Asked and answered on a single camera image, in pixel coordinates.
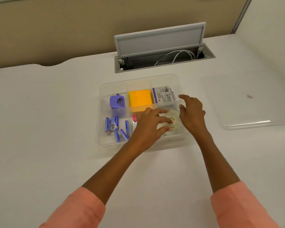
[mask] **pink sleeve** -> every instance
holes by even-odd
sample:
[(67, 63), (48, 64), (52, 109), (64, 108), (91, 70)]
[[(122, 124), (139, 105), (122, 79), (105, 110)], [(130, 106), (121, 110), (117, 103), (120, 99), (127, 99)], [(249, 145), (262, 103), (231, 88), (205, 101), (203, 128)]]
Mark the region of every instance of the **pink sleeve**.
[(39, 228), (96, 228), (105, 214), (105, 205), (91, 191), (78, 188)]
[(220, 228), (279, 227), (242, 181), (215, 192), (210, 200)]

